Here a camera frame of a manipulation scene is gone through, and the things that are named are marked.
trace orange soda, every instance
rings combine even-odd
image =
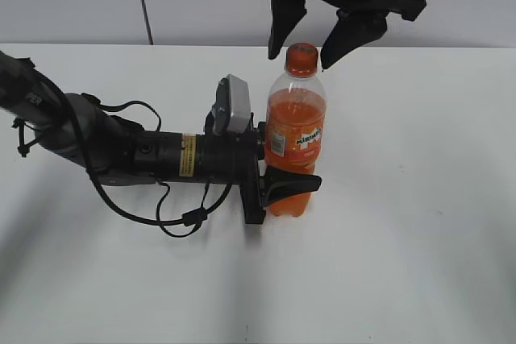
[[[268,96],[265,163],[288,172],[312,174],[321,151],[326,94],[315,76],[318,51],[311,44],[294,44],[287,51],[285,73]],[[271,204],[273,215],[302,215],[310,193]]]

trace white wall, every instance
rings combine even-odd
[[[146,0],[155,44],[265,45],[269,0]],[[389,16],[376,45],[516,47],[513,0],[427,0],[415,23]],[[335,9],[308,0],[290,42],[321,44]],[[0,42],[146,43],[139,0],[0,0]]]
[[[0,42],[145,44],[139,0],[0,0]]]

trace bottle cap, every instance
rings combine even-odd
[[[313,44],[293,44],[287,50],[285,70],[295,77],[310,77],[317,72],[318,51]]]

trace bottle label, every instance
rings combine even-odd
[[[324,118],[307,126],[290,126],[269,115],[267,136],[271,152],[293,162],[315,158],[321,150],[323,127]]]

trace yellow warning label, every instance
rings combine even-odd
[[[194,176],[195,167],[195,135],[182,135],[181,138],[181,162],[179,176]]]

